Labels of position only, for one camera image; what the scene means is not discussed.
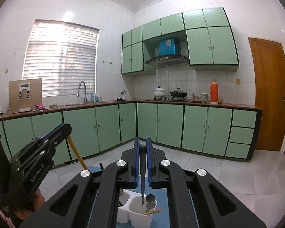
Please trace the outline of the person's left hand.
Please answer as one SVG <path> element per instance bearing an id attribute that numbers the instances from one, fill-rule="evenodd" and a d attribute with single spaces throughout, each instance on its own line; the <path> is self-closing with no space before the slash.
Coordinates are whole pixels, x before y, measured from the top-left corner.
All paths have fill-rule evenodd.
<path id="1" fill-rule="evenodd" d="M 30 198 L 24 198 L 17 202 L 16 207 L 14 208 L 14 214 L 19 219 L 25 220 L 45 204 L 45 202 L 45 198 L 38 188 Z"/>

